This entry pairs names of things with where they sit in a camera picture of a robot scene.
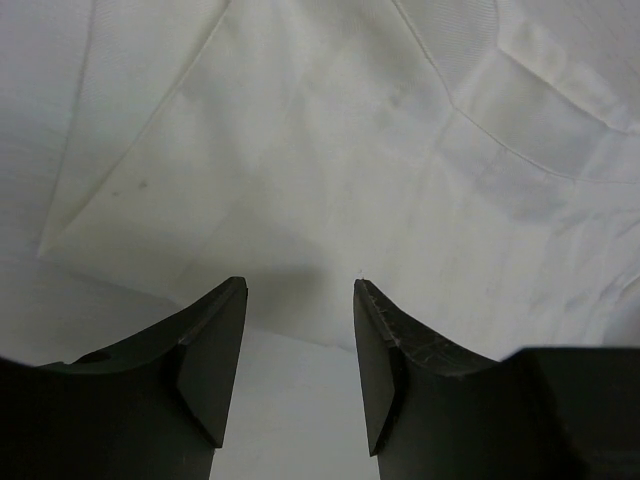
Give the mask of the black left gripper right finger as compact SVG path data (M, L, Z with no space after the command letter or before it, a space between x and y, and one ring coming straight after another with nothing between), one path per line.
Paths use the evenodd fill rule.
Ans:
M534 347L494 361L364 279L354 329L369 451L384 479L635 479L639 352Z

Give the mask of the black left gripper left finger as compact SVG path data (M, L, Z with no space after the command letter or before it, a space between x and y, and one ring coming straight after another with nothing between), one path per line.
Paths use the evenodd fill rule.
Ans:
M73 363L1 363L5 479L206 479L222 446L248 289L189 307Z

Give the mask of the white pleated skirt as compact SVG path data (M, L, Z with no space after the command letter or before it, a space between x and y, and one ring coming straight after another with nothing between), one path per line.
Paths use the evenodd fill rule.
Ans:
M501 357L639 342L635 1L5 1L1 352L245 277L354 346L368 278Z

